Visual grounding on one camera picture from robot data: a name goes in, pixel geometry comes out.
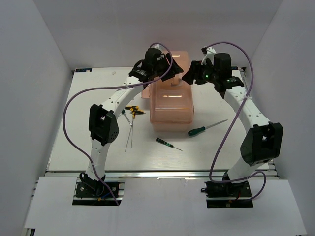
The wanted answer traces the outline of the pink plastic toolbox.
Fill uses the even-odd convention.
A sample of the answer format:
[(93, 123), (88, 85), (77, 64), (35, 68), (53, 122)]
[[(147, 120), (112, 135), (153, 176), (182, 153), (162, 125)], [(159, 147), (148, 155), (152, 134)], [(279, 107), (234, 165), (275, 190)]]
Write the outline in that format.
[(149, 100), (149, 118), (155, 131), (185, 132), (194, 114), (191, 85), (182, 80), (190, 59), (186, 51), (173, 51), (172, 56), (183, 72), (164, 82), (159, 80), (148, 85), (141, 97)]

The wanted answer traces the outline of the large green screwdriver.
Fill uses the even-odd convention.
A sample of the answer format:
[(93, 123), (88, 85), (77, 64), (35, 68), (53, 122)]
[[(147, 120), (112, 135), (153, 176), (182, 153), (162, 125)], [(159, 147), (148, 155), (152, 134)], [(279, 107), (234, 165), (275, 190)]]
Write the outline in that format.
[(219, 122), (216, 122), (214, 124), (211, 124), (211, 125), (208, 125), (208, 126), (202, 126), (202, 127), (199, 127), (199, 128), (195, 128), (195, 129), (192, 129), (188, 132), (188, 136), (192, 137), (192, 136), (196, 136), (198, 135), (199, 133), (201, 132), (204, 132), (205, 130), (209, 129), (209, 128), (212, 128), (214, 126), (217, 126), (219, 124), (222, 124), (224, 122), (228, 121), (228, 119), (225, 119), (225, 120), (222, 120), (222, 121), (219, 121)]

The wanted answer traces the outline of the yellow black hex key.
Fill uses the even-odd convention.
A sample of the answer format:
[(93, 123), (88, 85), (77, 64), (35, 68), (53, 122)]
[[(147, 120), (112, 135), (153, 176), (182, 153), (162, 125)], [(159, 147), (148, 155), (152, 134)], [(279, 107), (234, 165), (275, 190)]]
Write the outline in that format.
[(132, 120), (129, 120), (128, 117), (126, 116), (126, 113), (124, 112), (125, 118), (130, 124), (129, 134), (128, 134), (126, 147), (125, 147), (125, 151), (126, 151), (130, 139), (131, 139), (130, 147), (132, 147), (133, 123), (134, 123), (135, 117), (136, 117), (136, 115), (143, 115), (143, 114), (145, 114), (145, 112), (140, 110), (137, 106), (127, 106), (127, 107), (125, 107), (125, 110), (130, 111), (132, 114)]
[(128, 135), (128, 140), (127, 140), (127, 144), (126, 144), (126, 147), (127, 147), (128, 143), (129, 143), (129, 140), (130, 140), (130, 137), (132, 136), (133, 123), (134, 123), (134, 120), (135, 120), (135, 116), (143, 114), (143, 112), (142, 112), (142, 110), (139, 109), (138, 106), (126, 106), (125, 109), (131, 111), (131, 113), (132, 113), (132, 121), (131, 121), (132, 122), (132, 126), (130, 127), (130, 131), (129, 131), (129, 135)]

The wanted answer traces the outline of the green handled screwdriver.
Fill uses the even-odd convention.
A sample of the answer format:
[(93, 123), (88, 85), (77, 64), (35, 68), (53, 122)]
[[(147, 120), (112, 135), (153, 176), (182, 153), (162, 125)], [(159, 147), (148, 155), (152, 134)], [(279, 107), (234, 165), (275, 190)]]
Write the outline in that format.
[(132, 122), (131, 122), (130, 119), (127, 117), (125, 110), (122, 110), (121, 114), (126, 118), (126, 120), (128, 121), (129, 125), (132, 126)]

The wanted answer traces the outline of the small black green screwdriver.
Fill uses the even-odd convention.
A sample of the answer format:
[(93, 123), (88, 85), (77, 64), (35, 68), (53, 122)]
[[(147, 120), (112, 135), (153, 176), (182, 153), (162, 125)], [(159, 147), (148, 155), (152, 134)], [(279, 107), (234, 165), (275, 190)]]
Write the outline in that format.
[(165, 146), (167, 146), (167, 147), (175, 148), (175, 149), (177, 149), (177, 150), (182, 151), (182, 149), (175, 147), (174, 145), (170, 144), (169, 142), (166, 142), (165, 140), (163, 140), (163, 139), (161, 139), (161, 138), (156, 138), (156, 142), (158, 142), (158, 143), (160, 143), (160, 144), (162, 144), (162, 145), (165, 145)]

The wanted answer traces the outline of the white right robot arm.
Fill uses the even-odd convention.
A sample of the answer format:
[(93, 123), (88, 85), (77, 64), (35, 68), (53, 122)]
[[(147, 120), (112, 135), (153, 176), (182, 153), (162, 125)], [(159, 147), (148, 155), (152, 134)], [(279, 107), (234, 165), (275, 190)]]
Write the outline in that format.
[(193, 60), (182, 79), (190, 85), (212, 83), (245, 128), (241, 156), (226, 172), (222, 184), (223, 192), (234, 196), (240, 190), (239, 182), (248, 179), (264, 163), (279, 157), (284, 129), (261, 113), (247, 95), (242, 80), (233, 76), (230, 54), (216, 53), (212, 57), (205, 56), (202, 61)]

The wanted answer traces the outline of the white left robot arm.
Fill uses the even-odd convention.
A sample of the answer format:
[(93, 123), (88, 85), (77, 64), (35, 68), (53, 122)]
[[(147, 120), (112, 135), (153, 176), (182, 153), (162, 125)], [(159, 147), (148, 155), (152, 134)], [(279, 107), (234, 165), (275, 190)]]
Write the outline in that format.
[(104, 184), (99, 180), (105, 178), (105, 162), (110, 145), (119, 134), (117, 119), (121, 111), (157, 77), (165, 81), (182, 72), (183, 69), (177, 65), (170, 52), (164, 53), (158, 48), (149, 48), (144, 59), (137, 62), (129, 72), (122, 87), (105, 102), (91, 106), (91, 161), (80, 178), (89, 182), (87, 190), (93, 196), (101, 195), (104, 190)]

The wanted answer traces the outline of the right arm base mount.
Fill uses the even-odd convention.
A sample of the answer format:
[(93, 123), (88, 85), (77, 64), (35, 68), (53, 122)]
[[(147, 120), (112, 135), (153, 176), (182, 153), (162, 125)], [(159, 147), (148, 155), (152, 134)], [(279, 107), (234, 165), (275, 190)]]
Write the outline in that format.
[(208, 209), (253, 208), (248, 180), (229, 183), (207, 181), (200, 192), (206, 195)]

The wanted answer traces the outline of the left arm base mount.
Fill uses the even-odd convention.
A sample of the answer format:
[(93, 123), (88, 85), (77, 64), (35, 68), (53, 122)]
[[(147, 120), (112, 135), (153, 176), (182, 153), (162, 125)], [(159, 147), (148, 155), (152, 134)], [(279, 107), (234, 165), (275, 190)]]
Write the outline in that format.
[(115, 206), (123, 197), (123, 183), (110, 181), (106, 187), (99, 180), (91, 179), (86, 173), (80, 173), (76, 183), (73, 206)]

